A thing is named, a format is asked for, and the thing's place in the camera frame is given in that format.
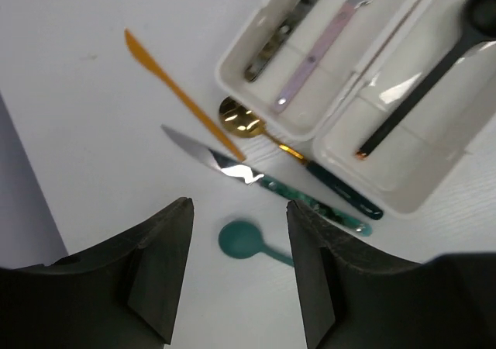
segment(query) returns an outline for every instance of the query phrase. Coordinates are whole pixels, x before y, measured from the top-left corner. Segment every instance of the dark green handle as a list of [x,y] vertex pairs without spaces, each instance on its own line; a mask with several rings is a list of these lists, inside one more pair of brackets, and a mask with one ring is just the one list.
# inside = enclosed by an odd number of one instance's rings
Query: dark green handle
[[384,211],[382,209],[377,207],[347,183],[341,181],[334,174],[327,171],[324,167],[311,161],[307,165],[307,171],[365,216],[368,216],[371,219],[381,219],[382,216],[384,216]]
[[276,194],[286,198],[288,200],[296,200],[299,199],[303,201],[307,206],[316,211],[319,215],[325,217],[335,224],[339,224],[344,226],[350,230],[355,231],[359,235],[363,237],[368,237],[372,234],[372,228],[370,225],[366,223],[362,223],[360,220],[355,219],[354,217],[347,215],[338,209],[333,209],[321,202],[317,199],[312,198],[309,195],[292,188],[282,182],[279,182],[275,178],[271,176],[265,175],[262,179],[258,181],[259,185],[267,190],[271,190]]

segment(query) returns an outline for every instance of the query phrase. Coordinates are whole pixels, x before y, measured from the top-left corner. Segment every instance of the white tray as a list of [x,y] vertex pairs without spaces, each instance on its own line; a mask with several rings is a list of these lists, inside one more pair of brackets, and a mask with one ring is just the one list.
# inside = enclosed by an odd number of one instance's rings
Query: white tray
[[464,1],[419,6],[313,143],[317,161],[396,216],[413,215],[494,125],[496,46],[489,43],[460,60],[366,161],[354,157],[455,43]]
[[218,83],[231,96],[294,140],[310,140],[339,107],[377,52],[419,0],[373,0],[353,17],[303,89],[276,115],[270,106],[346,0],[321,0],[262,75],[248,83],[249,61],[299,0],[263,0],[219,62]]

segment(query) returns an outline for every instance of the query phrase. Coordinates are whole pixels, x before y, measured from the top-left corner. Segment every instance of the rounded spoon head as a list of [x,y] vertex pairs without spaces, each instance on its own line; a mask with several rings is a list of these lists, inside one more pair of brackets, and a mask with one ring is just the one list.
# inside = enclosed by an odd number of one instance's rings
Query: rounded spoon head
[[222,126],[237,137],[252,138],[265,132],[265,122],[230,97],[220,104],[219,118]]
[[496,0],[467,0],[463,18],[485,41],[496,40]]
[[222,228],[219,246],[226,255],[242,260],[264,251],[265,243],[262,233],[255,225],[237,220]]

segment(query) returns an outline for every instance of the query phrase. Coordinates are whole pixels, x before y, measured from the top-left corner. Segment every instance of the gold spoon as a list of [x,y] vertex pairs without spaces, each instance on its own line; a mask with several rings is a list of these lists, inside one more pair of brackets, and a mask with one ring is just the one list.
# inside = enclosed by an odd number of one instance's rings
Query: gold spoon
[[228,97],[222,101],[219,107],[219,118],[220,123],[229,133],[240,138],[253,138],[264,135],[277,144],[281,150],[297,158],[303,165],[308,163],[302,154],[268,133],[265,129],[265,122],[234,99]]
[[359,192],[355,191],[347,183],[341,181],[341,179],[327,171],[324,167],[314,161],[310,161],[302,154],[291,149],[288,145],[268,133],[265,129],[265,122],[254,112],[240,105],[234,99],[228,97],[222,101],[219,107],[219,118],[222,126],[235,136],[253,138],[264,135],[272,140],[281,150],[290,154],[292,157],[295,157],[300,164],[321,183],[333,190],[337,195],[361,211],[364,215],[369,216],[371,219],[380,219],[384,215],[382,209],[374,205]]

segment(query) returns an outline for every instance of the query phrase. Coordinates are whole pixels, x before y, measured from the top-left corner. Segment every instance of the utensil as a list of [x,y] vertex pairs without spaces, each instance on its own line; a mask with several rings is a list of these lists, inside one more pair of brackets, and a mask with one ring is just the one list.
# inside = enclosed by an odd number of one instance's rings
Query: utensil
[[384,211],[374,205],[359,192],[351,188],[347,183],[337,178],[321,165],[310,161],[296,150],[271,136],[265,129],[265,122],[251,110],[246,109],[234,99],[228,97],[220,105],[219,117],[221,124],[230,133],[242,138],[252,138],[264,135],[272,140],[283,151],[295,157],[305,169],[316,177],[321,183],[333,190],[337,195],[346,200],[350,205],[358,209],[371,219],[380,219]]
[[267,190],[270,190],[283,198],[289,200],[301,200],[310,208],[316,211],[319,215],[329,220],[330,223],[336,226],[344,226],[357,234],[368,237],[372,234],[372,228],[366,223],[347,215],[338,209],[330,208],[329,206],[319,202],[318,200],[306,195],[291,186],[279,182],[275,178],[267,174],[260,173],[249,167],[234,161],[230,157],[221,154],[205,145],[185,136],[175,130],[162,126],[164,132],[184,151],[202,162],[207,167],[215,171],[219,171],[226,176],[233,177],[245,185],[259,185]]
[[275,57],[279,49],[286,43],[291,34],[298,28],[301,21],[310,13],[319,0],[300,0],[275,30],[270,39],[263,45],[262,50],[251,60],[245,70],[245,79],[255,81],[265,67]]
[[462,32],[454,47],[362,145],[356,152],[358,159],[367,159],[468,50],[496,40],[496,0],[467,0],[460,21]]
[[247,221],[237,220],[225,225],[219,233],[219,246],[224,254],[238,260],[263,253],[283,264],[295,266],[291,257],[268,246],[260,229]]
[[272,110],[275,113],[281,113],[289,106],[289,103],[298,94],[308,77],[317,68],[320,60],[326,55],[329,48],[351,21],[357,10],[371,2],[372,0],[347,0],[343,4],[334,16],[334,19],[324,30],[324,33],[317,39],[308,56],[282,88],[275,103],[272,105]]
[[246,157],[240,149],[226,136],[226,134],[208,117],[205,112],[193,101],[174,80],[160,67],[153,57],[146,51],[143,45],[126,29],[126,44],[133,57],[140,62],[149,72],[163,81],[175,95],[190,109],[198,120],[219,140],[227,149],[229,149],[237,159],[245,161]]

